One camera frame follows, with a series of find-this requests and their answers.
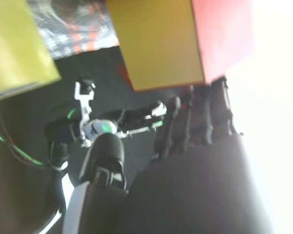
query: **green wire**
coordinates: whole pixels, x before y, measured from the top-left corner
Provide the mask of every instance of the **green wire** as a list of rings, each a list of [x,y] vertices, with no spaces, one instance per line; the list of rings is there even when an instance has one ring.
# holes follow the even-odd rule
[[[3,137],[0,136],[0,141],[5,142],[6,141],[3,139]],[[22,156],[24,156],[26,159],[28,159],[29,161],[31,161],[32,163],[39,165],[39,166],[43,166],[44,163],[43,162],[39,162],[35,159],[33,159],[31,156],[29,156],[27,153],[25,153],[23,150],[21,150],[19,147],[17,147],[16,145],[12,145],[11,146],[17,151],[19,152]]]
[[[67,118],[72,118],[73,114],[76,112],[76,108],[72,109],[68,115],[67,115]]]

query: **wire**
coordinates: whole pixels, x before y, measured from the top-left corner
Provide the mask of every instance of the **wire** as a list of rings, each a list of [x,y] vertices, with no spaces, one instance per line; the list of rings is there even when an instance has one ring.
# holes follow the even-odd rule
[[[72,109],[72,110],[68,113],[67,118],[68,118],[68,119],[72,118],[72,116],[75,114],[75,112],[76,112],[76,108]]]
[[[5,127],[5,124],[2,120],[2,116],[0,113],[0,123],[2,125],[3,131],[5,133],[5,136],[7,139],[9,139],[9,134],[8,131]],[[12,155],[21,163],[29,165],[29,166],[33,166],[35,168],[39,168],[39,169],[44,169],[47,168],[47,165],[43,162],[40,162],[38,160],[33,159],[31,156],[29,156],[27,153],[25,153],[23,150],[21,150],[19,147],[17,147],[16,145],[11,144],[8,140],[5,140],[1,135],[0,135],[0,141],[2,141],[3,143],[7,144],[10,152],[12,153]],[[21,156],[23,156],[25,159],[27,159],[29,162],[25,161],[24,159],[20,158],[19,155],[16,154],[16,152],[18,154],[20,154]]]

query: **yellow box side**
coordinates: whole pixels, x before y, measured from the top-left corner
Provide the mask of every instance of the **yellow box side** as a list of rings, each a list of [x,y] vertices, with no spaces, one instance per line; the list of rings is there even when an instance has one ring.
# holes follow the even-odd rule
[[[134,90],[203,82],[190,0],[106,0]]]
[[[0,92],[60,76],[25,0],[0,0]]]

